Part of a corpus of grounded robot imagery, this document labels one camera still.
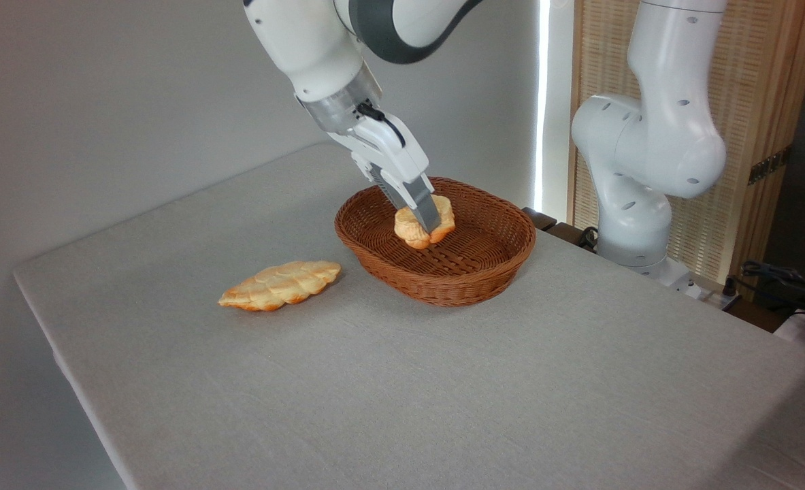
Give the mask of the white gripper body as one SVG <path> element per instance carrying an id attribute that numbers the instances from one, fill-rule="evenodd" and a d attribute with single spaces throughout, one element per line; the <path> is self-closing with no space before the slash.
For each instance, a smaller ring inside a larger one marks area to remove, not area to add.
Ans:
<path id="1" fill-rule="evenodd" d="M 436 191 L 426 176 L 426 153 L 394 115 L 377 120 L 361 114 L 353 127 L 328 136 L 352 152 L 364 176 L 380 184 L 390 199 L 423 199 Z"/>

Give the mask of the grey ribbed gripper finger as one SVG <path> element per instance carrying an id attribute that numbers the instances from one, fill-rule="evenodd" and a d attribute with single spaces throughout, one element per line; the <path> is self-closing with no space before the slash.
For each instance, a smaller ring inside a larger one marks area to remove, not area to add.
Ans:
<path id="1" fill-rule="evenodd" d="M 396 185 L 391 183 L 389 176 L 384 177 L 382 169 L 373 163 L 368 165 L 367 174 L 395 209 L 408 208 L 427 233 L 440 225 L 442 219 L 432 199 L 434 188 L 426 174 L 421 174 L 412 183 Z"/>

